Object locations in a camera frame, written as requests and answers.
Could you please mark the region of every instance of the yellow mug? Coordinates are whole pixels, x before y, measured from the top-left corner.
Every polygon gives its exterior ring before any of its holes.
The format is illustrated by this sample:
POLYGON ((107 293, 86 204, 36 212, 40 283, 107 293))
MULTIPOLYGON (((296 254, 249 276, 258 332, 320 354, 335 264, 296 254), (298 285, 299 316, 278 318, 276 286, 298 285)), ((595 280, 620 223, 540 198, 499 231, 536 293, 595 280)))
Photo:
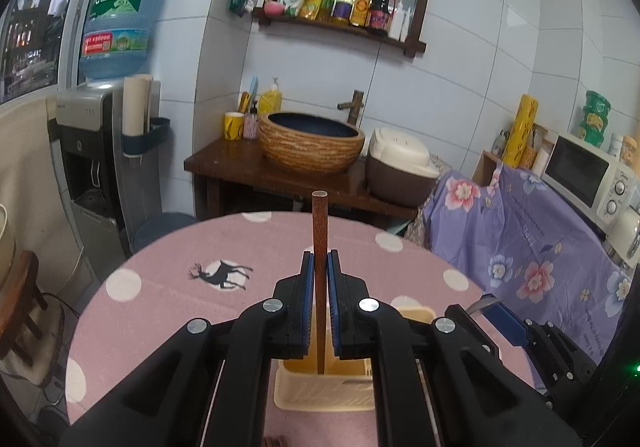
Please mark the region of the yellow mug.
POLYGON ((225 140, 241 140, 244 114, 237 111, 225 113, 225 140))

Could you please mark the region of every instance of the wooden stool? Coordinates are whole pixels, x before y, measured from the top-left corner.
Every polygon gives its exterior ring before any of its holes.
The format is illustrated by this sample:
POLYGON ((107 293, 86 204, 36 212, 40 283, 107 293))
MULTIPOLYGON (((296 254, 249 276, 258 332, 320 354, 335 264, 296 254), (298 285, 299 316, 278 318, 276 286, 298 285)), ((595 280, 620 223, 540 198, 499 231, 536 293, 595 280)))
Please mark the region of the wooden stool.
POLYGON ((41 329, 29 315, 33 300, 43 310, 47 309, 47 302, 36 285, 38 266, 35 253, 23 250, 0 291, 0 359, 12 350, 30 367, 33 366, 31 355, 15 339, 22 325, 27 326, 37 339, 42 338, 41 329))

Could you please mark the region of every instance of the microwave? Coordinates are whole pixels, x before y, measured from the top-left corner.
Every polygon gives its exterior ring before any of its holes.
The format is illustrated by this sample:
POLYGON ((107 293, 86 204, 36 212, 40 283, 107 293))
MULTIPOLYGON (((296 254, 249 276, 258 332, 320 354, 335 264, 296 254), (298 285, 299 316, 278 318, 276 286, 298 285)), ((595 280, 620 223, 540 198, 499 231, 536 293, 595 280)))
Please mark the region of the microwave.
POLYGON ((558 136, 542 179, 605 234, 638 189, 631 168, 570 134, 558 136))

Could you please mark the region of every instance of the window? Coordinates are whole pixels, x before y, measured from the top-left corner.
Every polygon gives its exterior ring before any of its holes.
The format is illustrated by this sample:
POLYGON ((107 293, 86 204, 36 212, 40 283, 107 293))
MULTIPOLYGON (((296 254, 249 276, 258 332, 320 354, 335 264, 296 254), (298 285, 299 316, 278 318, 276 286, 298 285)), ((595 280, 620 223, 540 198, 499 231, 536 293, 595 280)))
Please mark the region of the window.
POLYGON ((0 104, 56 84, 69 0, 12 0, 4 23, 0 104))

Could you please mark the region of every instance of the bronze faucet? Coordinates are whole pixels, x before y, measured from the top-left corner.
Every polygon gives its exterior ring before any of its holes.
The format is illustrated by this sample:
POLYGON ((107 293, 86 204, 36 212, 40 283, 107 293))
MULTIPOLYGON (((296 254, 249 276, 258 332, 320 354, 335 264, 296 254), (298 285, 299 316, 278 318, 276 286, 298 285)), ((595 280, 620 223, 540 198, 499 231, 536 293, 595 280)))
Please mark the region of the bronze faucet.
POLYGON ((353 91, 353 98, 351 102, 343 102, 338 104, 338 109, 349 109, 349 118, 347 118, 347 123, 350 125, 356 125, 358 123, 358 115, 360 114, 360 109, 362 109, 362 101, 364 99, 364 91, 353 91))

